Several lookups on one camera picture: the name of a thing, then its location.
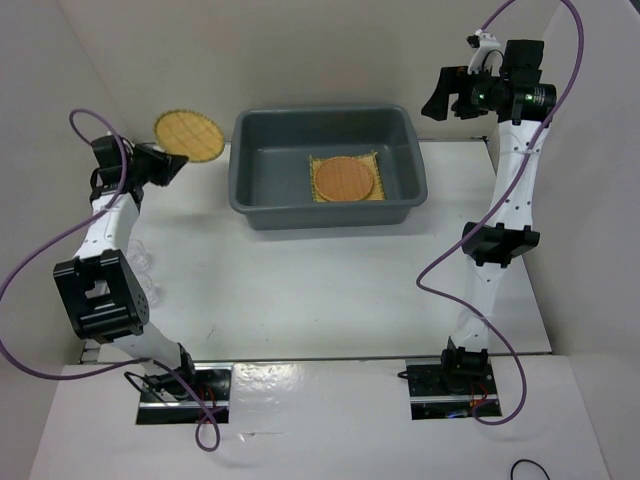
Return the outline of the square bamboo mat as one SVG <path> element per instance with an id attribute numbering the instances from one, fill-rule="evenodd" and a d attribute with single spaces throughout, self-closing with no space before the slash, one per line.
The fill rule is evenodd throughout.
<path id="1" fill-rule="evenodd" d="M 367 166 L 369 166 L 371 168 L 372 173 L 374 174 L 374 188 L 373 188 L 372 192 L 364 200 L 361 200 L 361 201 L 382 201 L 382 200 L 385 199 L 385 192 L 384 192 L 383 182 L 382 182 L 381 174 L 380 174 L 379 168 L 378 168 L 377 153 L 375 151 L 372 151 L 372 152 L 370 152 L 368 154 L 364 154 L 364 155 L 358 155 L 358 156 L 334 156 L 334 157 L 355 157 L 355 158 L 359 158 Z M 314 191 L 313 191 L 312 182 L 311 182 L 311 173 L 312 173 L 311 161 L 313 159 L 328 159 L 328 158 L 319 158 L 319 157 L 313 157 L 313 156 L 310 156 L 308 158 L 309 166 L 310 166 L 311 194 L 312 194 L 313 201 L 316 202 L 316 203 L 322 203 L 322 202 L 328 202 L 328 201 L 322 200 L 319 196 L 316 196 Z"/>

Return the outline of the round yellow bamboo plate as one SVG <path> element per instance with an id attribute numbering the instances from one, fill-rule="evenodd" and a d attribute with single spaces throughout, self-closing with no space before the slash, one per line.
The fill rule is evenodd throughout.
<path id="1" fill-rule="evenodd" d="M 191 163 L 216 160 L 225 148 L 224 134 L 218 125 L 193 110 L 162 113 L 154 123 L 153 132 L 165 152 L 186 156 Z"/>

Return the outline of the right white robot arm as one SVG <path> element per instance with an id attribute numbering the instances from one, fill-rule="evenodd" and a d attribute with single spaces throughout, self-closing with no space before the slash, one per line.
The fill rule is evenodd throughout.
<path id="1" fill-rule="evenodd" d="M 532 199 L 547 117 L 557 102 L 555 86 L 541 81 L 544 44 L 510 40 L 505 45 L 477 31 L 467 39 L 473 56 L 467 66 L 441 69 L 422 115 L 444 121 L 494 113 L 500 134 L 496 183 L 482 222 L 463 230 L 467 257 L 466 305 L 460 326 L 441 354 L 438 381 L 450 393 L 463 391 L 489 373 L 489 329 L 501 280 L 511 262 L 534 249 L 540 235 L 533 228 Z"/>

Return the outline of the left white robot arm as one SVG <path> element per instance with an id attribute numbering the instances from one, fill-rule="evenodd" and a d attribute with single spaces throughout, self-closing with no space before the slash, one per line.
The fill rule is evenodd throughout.
<path id="1" fill-rule="evenodd" d="M 79 338 L 144 360 L 143 381 L 152 395 L 188 399 L 199 387 L 191 356 L 151 322 L 148 294 L 126 258 L 144 186 L 168 185 L 188 159 L 115 136 L 97 138 L 91 147 L 98 166 L 89 200 L 97 219 L 74 257 L 54 267 L 63 305 Z"/>

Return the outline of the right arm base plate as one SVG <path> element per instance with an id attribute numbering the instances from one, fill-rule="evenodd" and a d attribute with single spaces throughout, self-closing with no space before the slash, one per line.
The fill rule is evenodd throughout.
<path id="1" fill-rule="evenodd" d="M 411 419 L 441 420 L 502 415 L 491 366 L 479 377 L 446 374 L 436 360 L 407 360 L 396 374 L 408 389 Z"/>

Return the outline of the round orange woven plate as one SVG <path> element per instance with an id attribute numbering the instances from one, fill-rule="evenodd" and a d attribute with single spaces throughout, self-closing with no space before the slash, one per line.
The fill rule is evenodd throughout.
<path id="1" fill-rule="evenodd" d="M 359 158 L 313 159 L 311 166 L 313 191 L 324 201 L 361 201 L 374 188 L 374 174 Z"/>

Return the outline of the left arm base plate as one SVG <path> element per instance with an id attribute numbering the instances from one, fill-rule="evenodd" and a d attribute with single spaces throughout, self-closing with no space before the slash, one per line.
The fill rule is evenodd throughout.
<path id="1" fill-rule="evenodd" d="M 170 374 L 141 375 L 123 373 L 127 382 L 138 392 L 137 425 L 196 424 L 205 415 L 198 402 Z M 229 400 L 232 385 L 230 363 L 196 363 L 193 375 L 182 375 L 196 396 L 220 424 L 229 421 Z"/>

